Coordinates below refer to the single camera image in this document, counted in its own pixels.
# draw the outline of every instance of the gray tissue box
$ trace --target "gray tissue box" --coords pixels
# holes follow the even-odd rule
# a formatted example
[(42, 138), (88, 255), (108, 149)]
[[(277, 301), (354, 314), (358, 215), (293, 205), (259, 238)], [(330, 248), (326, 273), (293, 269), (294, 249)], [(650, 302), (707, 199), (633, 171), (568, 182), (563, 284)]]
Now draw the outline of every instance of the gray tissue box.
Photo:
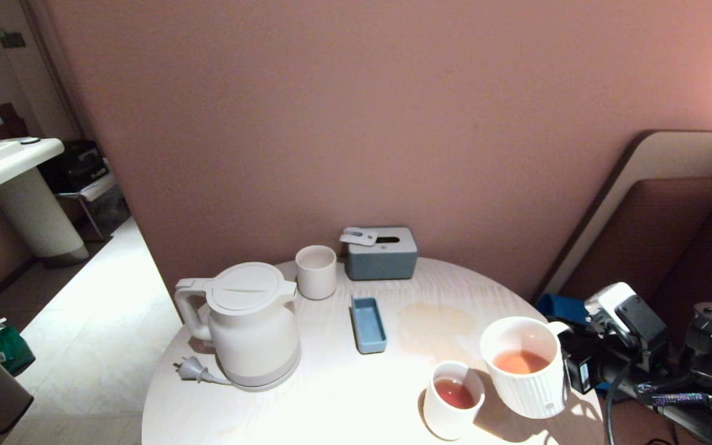
[(353, 281), (409, 279), (419, 257), (408, 227), (364, 227), (378, 231), (375, 245), (348, 244), (345, 271)]

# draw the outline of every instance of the green bag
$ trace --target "green bag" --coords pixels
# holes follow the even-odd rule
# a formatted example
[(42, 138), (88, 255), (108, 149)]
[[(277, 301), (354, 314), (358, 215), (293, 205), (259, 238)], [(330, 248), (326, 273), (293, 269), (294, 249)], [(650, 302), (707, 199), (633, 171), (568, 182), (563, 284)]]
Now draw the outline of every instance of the green bag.
[(23, 372), (34, 361), (35, 355), (14, 327), (8, 326), (0, 330), (0, 364), (13, 377)]

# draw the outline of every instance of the kettle base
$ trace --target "kettle base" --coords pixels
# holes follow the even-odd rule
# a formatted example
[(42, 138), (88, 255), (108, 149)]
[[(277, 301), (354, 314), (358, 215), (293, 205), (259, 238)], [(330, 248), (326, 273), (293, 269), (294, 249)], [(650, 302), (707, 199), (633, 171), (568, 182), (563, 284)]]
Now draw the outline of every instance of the kettle base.
[(282, 383), (285, 382), (285, 380), (288, 380), (288, 378), (290, 378), (291, 375), (293, 375), (293, 372), (296, 371), (296, 368), (299, 367), (300, 361), (302, 361), (302, 347), (299, 345), (299, 348), (296, 350), (296, 353), (295, 353), (295, 358), (293, 360), (293, 364), (289, 367), (287, 372), (282, 374), (279, 378), (277, 378), (273, 382), (266, 383), (265, 385), (244, 386), (244, 385), (241, 385), (240, 383), (237, 383), (234, 380), (232, 380), (232, 378), (230, 378), (226, 372), (224, 373), (224, 375), (227, 377), (229, 382), (232, 383), (232, 385), (235, 386), (235, 388), (237, 388), (237, 389), (242, 389), (243, 391), (247, 391), (247, 392), (268, 391), (269, 389), (273, 389), (273, 388), (281, 385)]

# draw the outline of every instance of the sink pedestal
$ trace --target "sink pedestal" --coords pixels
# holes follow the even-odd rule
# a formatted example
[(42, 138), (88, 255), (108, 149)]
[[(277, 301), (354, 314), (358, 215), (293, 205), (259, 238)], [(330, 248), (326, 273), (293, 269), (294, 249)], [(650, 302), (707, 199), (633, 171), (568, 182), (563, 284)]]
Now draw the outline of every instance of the sink pedestal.
[(46, 267), (61, 268), (90, 257), (36, 168), (0, 185), (0, 207)]

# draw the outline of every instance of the kettle lid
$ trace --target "kettle lid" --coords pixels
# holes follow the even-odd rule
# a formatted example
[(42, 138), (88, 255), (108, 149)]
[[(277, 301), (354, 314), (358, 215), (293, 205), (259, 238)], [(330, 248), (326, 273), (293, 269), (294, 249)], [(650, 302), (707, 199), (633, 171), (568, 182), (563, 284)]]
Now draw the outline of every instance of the kettle lid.
[(224, 310), (249, 310), (273, 299), (283, 281), (282, 273), (272, 265), (243, 263), (216, 276), (210, 299)]

